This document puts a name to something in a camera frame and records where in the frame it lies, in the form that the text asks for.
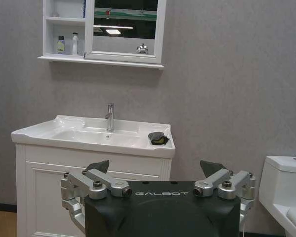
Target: vanity cabinet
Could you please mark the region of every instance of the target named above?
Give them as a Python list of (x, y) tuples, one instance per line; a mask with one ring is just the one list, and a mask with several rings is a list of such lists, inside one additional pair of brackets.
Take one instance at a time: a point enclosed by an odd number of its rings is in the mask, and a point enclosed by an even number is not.
[(108, 174), (125, 180), (169, 180), (171, 159), (16, 144), (18, 237), (83, 237), (61, 204), (60, 179), (110, 161)]
[[(49, 61), (163, 69), (166, 0), (43, 0), (43, 55)], [(73, 32), (78, 55), (72, 55)], [(65, 51), (57, 53), (58, 36)]]

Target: mirror cabinet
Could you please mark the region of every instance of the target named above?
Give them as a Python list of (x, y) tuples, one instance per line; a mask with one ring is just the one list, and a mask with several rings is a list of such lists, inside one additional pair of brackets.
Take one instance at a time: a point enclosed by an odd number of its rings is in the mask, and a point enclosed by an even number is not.
[(162, 69), (166, 0), (44, 0), (40, 59)]

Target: white bottle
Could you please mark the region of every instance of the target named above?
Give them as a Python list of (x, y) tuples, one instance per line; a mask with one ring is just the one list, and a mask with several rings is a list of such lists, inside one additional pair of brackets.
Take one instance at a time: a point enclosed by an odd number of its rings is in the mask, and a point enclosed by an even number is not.
[(73, 50), (72, 55), (78, 55), (78, 33), (73, 32)]

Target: toilet tank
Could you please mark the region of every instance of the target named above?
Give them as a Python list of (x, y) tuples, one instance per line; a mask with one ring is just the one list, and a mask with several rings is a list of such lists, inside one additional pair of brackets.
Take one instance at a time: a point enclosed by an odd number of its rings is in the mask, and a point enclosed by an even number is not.
[(296, 206), (296, 157), (266, 157), (259, 200), (264, 206)]

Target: white sink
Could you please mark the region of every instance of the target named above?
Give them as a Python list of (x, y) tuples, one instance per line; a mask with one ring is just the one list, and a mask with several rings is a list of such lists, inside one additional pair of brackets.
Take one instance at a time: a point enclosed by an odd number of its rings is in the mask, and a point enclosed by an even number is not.
[[(167, 124), (115, 120), (115, 132), (107, 132), (107, 121), (58, 115), (54, 120), (23, 128), (12, 133), (15, 143), (64, 147), (161, 158), (172, 158), (175, 145)], [(148, 135), (163, 132), (166, 145), (152, 145)]]

